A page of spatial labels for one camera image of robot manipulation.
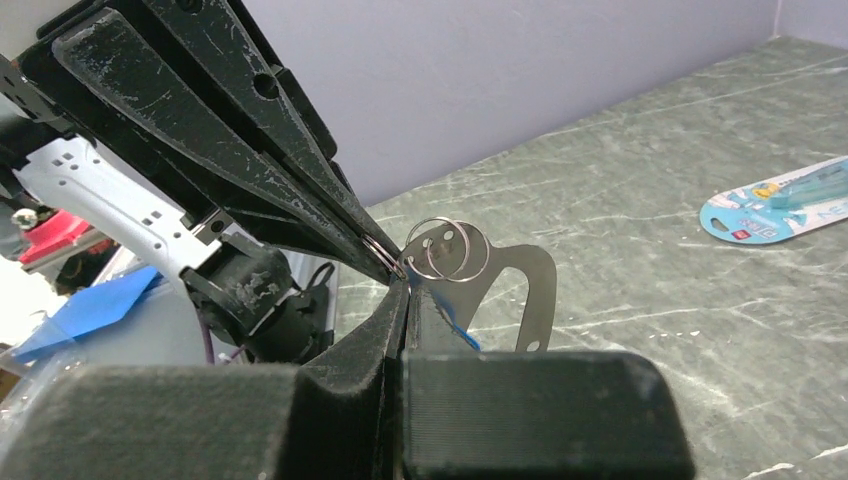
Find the metal ring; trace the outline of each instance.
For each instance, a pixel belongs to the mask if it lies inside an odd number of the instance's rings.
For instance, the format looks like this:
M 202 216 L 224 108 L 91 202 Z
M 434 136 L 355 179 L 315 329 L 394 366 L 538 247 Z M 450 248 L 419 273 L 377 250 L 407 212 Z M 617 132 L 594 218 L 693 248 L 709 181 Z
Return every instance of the metal ring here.
M 380 260 L 380 263 L 382 263 L 386 268 L 388 268 L 391 272 L 397 275 L 398 278 L 406 278 L 406 271 L 404 271 L 403 266 L 401 266 L 401 264 L 398 263 L 397 260 L 392 258 L 389 252 L 386 251 L 386 249 L 383 248 L 382 245 L 377 243 L 376 240 L 371 238 L 369 235 L 363 235 L 362 243 L 364 243 L 365 246 L 368 247 L 368 250 L 371 250 L 371 252 L 373 252 L 374 255 L 377 256 L 377 258 Z
M 442 278 L 440 280 L 447 280 L 448 282 L 451 282 L 451 283 L 470 282 L 471 280 L 474 280 L 475 278 L 479 277 L 486 270 L 486 267 L 489 265 L 489 257 L 491 256 L 491 253 L 492 253 L 491 247 L 489 246 L 489 238 L 486 237 L 486 234 L 483 233 L 483 231 L 480 230 L 480 228 L 477 227 L 477 225 L 474 225 L 472 223 L 463 222 L 461 220 L 457 220 L 456 222 L 451 221 L 450 223 L 451 224 L 458 223 L 460 225 L 468 225 L 469 227 L 473 228 L 474 230 L 477 230 L 477 233 L 479 233 L 480 236 L 483 237 L 483 243 L 486 245 L 486 259 L 483 261 L 483 265 L 480 266 L 480 270 L 478 270 L 477 273 L 475 273 L 474 275 L 471 275 L 470 277 L 465 277 L 465 278 L 460 278 L 460 279 L 453 278 L 453 275 L 456 274 L 456 272 L 458 272 L 459 270 L 461 270 L 461 269 L 457 269 L 456 271 L 454 271 L 452 274 L 450 274 L 448 276 L 442 275 Z M 464 234 L 463 235 L 464 239 L 468 239 L 468 235 L 465 234 L 464 228 L 461 228 L 460 232 L 462 232 Z M 430 268 L 432 268 L 434 272 L 440 273 L 436 269 L 436 267 L 433 265 L 433 255 L 432 255 L 432 252 L 430 250 L 431 245 L 432 244 L 427 245 L 427 262 L 430 264 Z M 471 241 L 467 240 L 466 243 L 465 243 L 466 257 L 468 256 L 468 252 L 470 251 L 470 248 L 471 248 Z
M 404 249 L 406 247 L 408 247 L 410 245 L 410 243 L 412 243 L 412 236 L 415 234 L 415 232 L 418 229 L 420 229 L 422 226 L 424 226 L 425 224 L 430 223 L 430 222 L 442 222 L 442 223 L 449 224 L 449 225 L 453 226 L 457 230 L 457 232 L 459 232 L 459 235 L 462 237 L 462 241 L 465 244 L 465 256 L 462 257 L 462 263 L 460 263 L 459 266 L 456 267 L 454 269 L 454 271 L 451 272 L 449 275 L 445 275 L 444 273 L 440 272 L 439 269 L 437 269 L 433 265 L 432 253 L 430 253 L 430 247 L 432 247 L 433 243 L 435 243 L 432 238 L 428 239 L 428 240 L 430 240 L 430 242 L 427 243 L 427 258 L 428 258 L 428 262 L 430 264 L 430 268 L 434 272 L 436 272 L 436 274 L 439 275 L 439 276 L 428 275 L 428 274 L 423 273 L 420 270 L 418 270 L 418 268 L 416 268 L 415 265 L 414 265 L 414 258 L 412 256 L 408 256 L 404 259 L 401 259 L 401 261 L 406 261 L 406 264 L 409 266 L 409 268 L 413 272 L 415 272 L 418 276 L 420 276 L 422 278 L 425 278 L 427 280 L 434 280 L 434 281 L 447 280 L 448 278 L 452 277 L 453 275 L 456 275 L 459 271 L 461 271 L 463 268 L 465 268 L 465 265 L 468 263 L 468 258 L 470 257 L 470 253 L 471 253 L 471 239 L 468 238 L 468 234 L 465 232 L 465 229 L 462 228 L 462 226 L 460 225 L 462 222 L 456 222 L 456 221 L 453 221 L 453 220 L 451 220 L 450 218 L 447 218 L 447 217 L 430 217 L 430 218 L 425 218 L 424 220 L 421 220 L 420 222 L 415 224 L 414 227 L 412 227 L 412 229 L 409 231 L 409 234 L 406 236 L 406 246 L 404 247 Z

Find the table surface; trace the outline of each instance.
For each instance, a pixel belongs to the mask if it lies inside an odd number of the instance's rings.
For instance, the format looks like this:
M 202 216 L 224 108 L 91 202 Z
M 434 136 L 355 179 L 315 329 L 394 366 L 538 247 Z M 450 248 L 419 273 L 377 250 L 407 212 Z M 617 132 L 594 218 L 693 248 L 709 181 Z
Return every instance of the table surface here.
M 544 247 L 559 276 L 550 349 L 652 360 L 699 479 L 841 479 L 848 223 L 744 248 L 702 231 L 698 211 L 848 153 L 846 106 L 848 52 L 779 38 L 369 211 L 398 243 L 443 215 Z M 384 292 L 343 271 L 337 332 Z M 514 348 L 526 293 L 518 272 L 498 279 L 470 329 L 484 349 Z

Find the packaged toothbrush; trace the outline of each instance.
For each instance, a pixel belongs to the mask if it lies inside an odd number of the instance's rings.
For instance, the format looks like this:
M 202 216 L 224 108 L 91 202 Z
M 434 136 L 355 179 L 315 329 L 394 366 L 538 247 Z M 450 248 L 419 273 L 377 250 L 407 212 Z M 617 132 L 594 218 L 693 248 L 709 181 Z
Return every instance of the packaged toothbrush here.
M 728 190 L 701 208 L 701 226 L 722 240 L 782 242 L 848 218 L 848 156 Z

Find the screw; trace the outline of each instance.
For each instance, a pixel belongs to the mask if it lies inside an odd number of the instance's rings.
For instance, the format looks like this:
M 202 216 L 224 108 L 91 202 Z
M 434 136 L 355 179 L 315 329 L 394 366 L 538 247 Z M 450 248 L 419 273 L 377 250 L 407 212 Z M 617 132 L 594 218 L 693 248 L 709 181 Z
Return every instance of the screw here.
M 17 225 L 21 230 L 32 230 L 38 226 L 38 214 L 35 210 L 22 208 L 12 214 L 12 223 Z

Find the white plastic part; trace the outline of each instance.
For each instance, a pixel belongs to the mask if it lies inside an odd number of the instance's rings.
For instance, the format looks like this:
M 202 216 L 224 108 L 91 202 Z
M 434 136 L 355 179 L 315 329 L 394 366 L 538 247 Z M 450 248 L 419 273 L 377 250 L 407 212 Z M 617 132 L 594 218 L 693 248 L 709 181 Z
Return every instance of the white plastic part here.
M 27 159 L 15 175 L 31 195 L 86 220 L 183 294 L 180 273 L 199 267 L 221 246 L 195 238 L 181 222 L 185 212 L 119 172 L 84 138 L 54 140 Z

